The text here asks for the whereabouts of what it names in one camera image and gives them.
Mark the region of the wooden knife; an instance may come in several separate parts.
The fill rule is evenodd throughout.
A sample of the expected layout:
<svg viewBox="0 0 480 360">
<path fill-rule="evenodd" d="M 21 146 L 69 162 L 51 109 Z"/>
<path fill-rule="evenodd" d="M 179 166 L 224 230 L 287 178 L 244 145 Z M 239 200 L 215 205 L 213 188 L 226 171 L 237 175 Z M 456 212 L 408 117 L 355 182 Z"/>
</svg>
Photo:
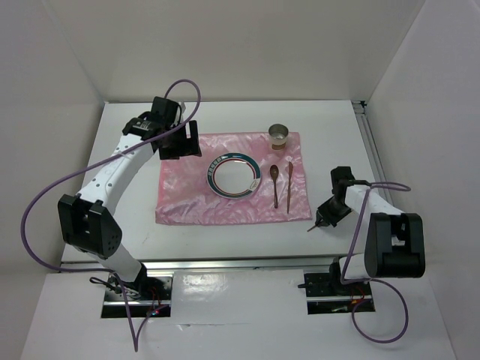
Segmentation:
<svg viewBox="0 0 480 360">
<path fill-rule="evenodd" d="M 294 165 L 291 161 L 288 163 L 288 185 L 287 185 L 287 198 L 286 198 L 286 213 L 290 213 L 290 202 L 291 202 L 291 187 L 292 187 L 292 177 L 293 177 Z"/>
</svg>

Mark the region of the dark wooden spoon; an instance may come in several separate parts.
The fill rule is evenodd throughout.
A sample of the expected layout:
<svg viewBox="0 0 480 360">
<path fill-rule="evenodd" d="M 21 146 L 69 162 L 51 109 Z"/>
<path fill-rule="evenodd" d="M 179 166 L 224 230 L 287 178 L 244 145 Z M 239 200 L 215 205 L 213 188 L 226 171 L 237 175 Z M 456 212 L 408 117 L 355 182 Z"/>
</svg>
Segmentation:
<svg viewBox="0 0 480 360">
<path fill-rule="evenodd" d="M 278 190 L 277 190 L 277 180 L 279 176 L 279 169 L 277 165 L 271 165 L 269 169 L 271 180 L 273 181 L 274 188 L 274 207 L 278 208 Z"/>
</svg>

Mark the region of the pink satin rose cloth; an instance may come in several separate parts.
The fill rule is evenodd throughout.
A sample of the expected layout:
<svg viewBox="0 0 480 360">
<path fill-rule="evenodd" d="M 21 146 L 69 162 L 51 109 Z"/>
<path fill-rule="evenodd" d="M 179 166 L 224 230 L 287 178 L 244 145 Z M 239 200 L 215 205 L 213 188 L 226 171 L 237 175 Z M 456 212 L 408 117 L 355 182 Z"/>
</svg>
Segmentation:
<svg viewBox="0 0 480 360">
<path fill-rule="evenodd" d="M 308 202 L 300 136 L 289 134 L 286 147 L 273 150 L 262 132 L 199 135 L 202 156 L 187 156 L 160 163 L 155 220 L 166 225 L 233 225 L 306 221 L 312 218 Z M 206 173 L 218 156 L 238 152 L 252 157 L 262 173 L 257 190 L 242 199 L 226 199 L 212 192 Z M 287 214 L 288 163 L 294 165 L 291 202 Z M 269 169 L 277 165 L 278 208 Z"/>
</svg>

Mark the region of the white plate with coloured rim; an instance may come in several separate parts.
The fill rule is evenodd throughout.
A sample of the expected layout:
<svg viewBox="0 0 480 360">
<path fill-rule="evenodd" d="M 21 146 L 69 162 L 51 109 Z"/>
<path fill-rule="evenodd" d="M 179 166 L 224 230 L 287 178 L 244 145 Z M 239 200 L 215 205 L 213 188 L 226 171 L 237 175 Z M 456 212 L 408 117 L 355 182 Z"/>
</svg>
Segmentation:
<svg viewBox="0 0 480 360">
<path fill-rule="evenodd" d="M 219 197 L 230 200 L 249 197 L 260 186 L 260 165 L 250 156 L 230 152 L 216 157 L 208 166 L 207 184 Z"/>
</svg>

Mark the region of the small metal cup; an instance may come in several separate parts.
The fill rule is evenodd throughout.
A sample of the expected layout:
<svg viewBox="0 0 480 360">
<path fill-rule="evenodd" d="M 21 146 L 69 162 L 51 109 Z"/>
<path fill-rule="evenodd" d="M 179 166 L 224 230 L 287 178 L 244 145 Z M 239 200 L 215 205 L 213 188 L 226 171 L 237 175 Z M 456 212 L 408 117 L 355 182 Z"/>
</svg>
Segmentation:
<svg viewBox="0 0 480 360">
<path fill-rule="evenodd" d="M 289 129 L 283 124 L 273 124 L 268 129 L 268 138 L 271 148 L 275 151 L 282 150 L 287 145 Z"/>
</svg>

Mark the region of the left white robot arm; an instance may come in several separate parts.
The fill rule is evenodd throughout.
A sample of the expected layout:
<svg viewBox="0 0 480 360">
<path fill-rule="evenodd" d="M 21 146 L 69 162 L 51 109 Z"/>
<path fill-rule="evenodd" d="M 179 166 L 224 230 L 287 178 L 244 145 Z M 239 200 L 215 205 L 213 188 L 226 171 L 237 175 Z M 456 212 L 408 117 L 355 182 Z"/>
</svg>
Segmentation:
<svg viewBox="0 0 480 360">
<path fill-rule="evenodd" d="M 149 111 L 124 126 L 114 159 L 76 195 L 58 201 L 64 242 L 114 271 L 122 292 L 131 299 L 161 290 L 163 284 L 149 277 L 146 266 L 122 245 L 122 229 L 114 214 L 128 185 L 154 154 L 162 160 L 202 154 L 197 123 L 181 125 L 184 111 L 183 103 L 155 97 Z"/>
</svg>

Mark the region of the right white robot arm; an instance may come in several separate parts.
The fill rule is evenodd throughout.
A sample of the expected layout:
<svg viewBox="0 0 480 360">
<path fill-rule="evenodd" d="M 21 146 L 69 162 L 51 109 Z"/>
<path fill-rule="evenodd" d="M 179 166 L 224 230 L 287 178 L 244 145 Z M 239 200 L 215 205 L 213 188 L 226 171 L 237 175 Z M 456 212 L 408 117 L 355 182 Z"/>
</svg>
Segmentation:
<svg viewBox="0 0 480 360">
<path fill-rule="evenodd" d="M 369 182 L 353 176 L 349 166 L 331 171 L 332 196 L 316 210 L 316 227 L 336 227 L 358 215 L 346 256 L 330 265 L 328 288 L 336 295 L 354 294 L 354 286 L 383 278 L 421 278 L 426 269 L 423 221 L 385 199 L 380 188 L 407 192 L 410 187 Z"/>
</svg>

